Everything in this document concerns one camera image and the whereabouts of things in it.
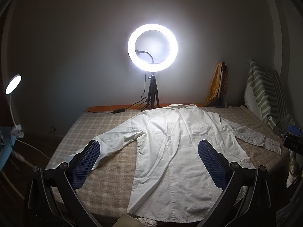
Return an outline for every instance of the lamp head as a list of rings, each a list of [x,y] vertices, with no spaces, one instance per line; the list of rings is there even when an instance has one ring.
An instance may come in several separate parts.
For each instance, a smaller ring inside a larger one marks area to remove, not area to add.
[[[5,94],[10,94],[20,83],[21,81],[21,76],[17,74],[14,76],[11,81],[9,82],[8,86],[6,87]]]
[[[146,31],[150,31],[150,30],[155,30],[155,31],[159,31],[159,32],[163,33],[169,40],[170,53],[169,53],[168,57],[159,64],[149,64],[148,62],[140,59],[138,56],[138,53],[135,49],[135,44],[136,44],[138,37],[142,33],[146,32]],[[177,40],[176,40],[175,36],[173,35],[173,33],[166,27],[158,25],[158,24],[146,24],[146,25],[140,26],[138,29],[136,29],[131,34],[131,36],[128,40],[127,49],[128,49],[129,57],[131,58],[132,62],[137,67],[139,67],[140,69],[142,69],[144,71],[148,71],[148,72],[158,72],[158,71],[166,69],[174,62],[174,60],[177,56],[177,53],[178,53],[178,44],[177,44]]]

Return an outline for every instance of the plaid bedsheet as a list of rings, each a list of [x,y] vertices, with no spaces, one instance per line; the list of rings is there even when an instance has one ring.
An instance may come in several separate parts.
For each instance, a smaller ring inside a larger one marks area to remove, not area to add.
[[[202,108],[220,114],[232,122],[245,125],[265,136],[281,142],[252,112],[241,107]],[[86,145],[93,137],[109,131],[127,119],[138,114],[139,110],[128,110],[119,114],[95,114],[84,112],[61,141],[47,165],[47,169],[57,166],[65,158]],[[281,147],[281,155],[237,139],[250,157],[255,167],[266,166],[269,174],[288,162],[288,149]],[[136,166],[137,142],[132,142],[122,150],[102,159],[97,169],[92,171],[81,189],[77,189],[82,202],[97,218],[118,218],[126,213]],[[59,202],[62,199],[54,189]]]

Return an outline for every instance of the desk lamp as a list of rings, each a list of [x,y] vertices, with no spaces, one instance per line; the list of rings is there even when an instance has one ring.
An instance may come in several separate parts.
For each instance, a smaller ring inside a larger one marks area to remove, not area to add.
[[[150,31],[150,30],[155,30],[155,31],[159,31],[159,32],[163,33],[167,37],[169,44],[170,44],[170,52],[169,52],[168,57],[159,64],[154,63],[154,59],[150,53],[148,53],[146,51],[139,51],[135,48],[135,44],[136,44],[138,37],[142,33],[146,32],[146,31]],[[128,40],[127,49],[128,49],[129,57],[131,58],[132,62],[137,67],[139,67],[140,69],[142,69],[144,71],[151,72],[151,76],[149,77],[149,79],[151,80],[151,83],[149,85],[149,90],[148,90],[147,106],[149,105],[149,102],[151,101],[151,109],[155,108],[155,96],[156,96],[157,106],[160,107],[159,97],[158,97],[158,87],[157,87],[157,83],[156,83],[155,73],[166,69],[174,62],[174,60],[177,56],[177,52],[178,52],[178,44],[177,44],[177,40],[176,40],[175,36],[169,29],[167,29],[164,26],[161,26],[158,24],[146,24],[146,25],[140,26],[131,34],[131,36]],[[152,63],[150,64],[150,63],[140,59],[139,58],[140,53],[148,54],[151,57]]]
[[[11,79],[11,81],[9,82],[8,86],[6,87],[5,94],[7,94],[7,95],[11,94],[13,92],[13,90],[18,86],[20,81],[21,81],[21,76],[19,74],[14,76]],[[14,123],[14,127],[12,128],[11,133],[14,134],[18,138],[22,138],[24,134],[23,134],[23,132],[21,132],[21,125],[16,125],[16,123],[15,123],[13,112],[12,112],[11,100],[12,100],[12,94],[9,97],[9,109],[11,111],[11,116],[12,116],[13,123]]]

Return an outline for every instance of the white shirt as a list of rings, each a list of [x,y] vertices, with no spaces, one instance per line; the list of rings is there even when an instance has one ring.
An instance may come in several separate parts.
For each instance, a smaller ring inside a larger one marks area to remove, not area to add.
[[[200,221],[222,189],[215,186],[201,161],[198,144],[207,139],[229,162],[254,169],[236,137],[281,154],[278,142],[217,113],[205,112],[195,105],[170,105],[141,112],[94,137],[101,152],[93,169],[105,156],[137,140],[136,170],[127,212],[165,222]]]

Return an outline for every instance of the tripod leg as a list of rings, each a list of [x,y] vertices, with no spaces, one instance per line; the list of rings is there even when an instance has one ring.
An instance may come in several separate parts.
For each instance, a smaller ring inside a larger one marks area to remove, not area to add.
[[[159,104],[159,96],[158,96],[158,87],[157,87],[157,84],[155,84],[155,94],[156,94],[157,106],[159,108],[160,104]]]
[[[149,105],[149,101],[150,101],[150,99],[151,99],[151,93],[152,93],[152,85],[150,84],[149,85],[149,90],[148,90],[148,96],[147,96],[147,100],[146,100],[146,106],[148,107],[148,105]]]
[[[155,108],[155,84],[152,84],[151,86],[151,108]]]

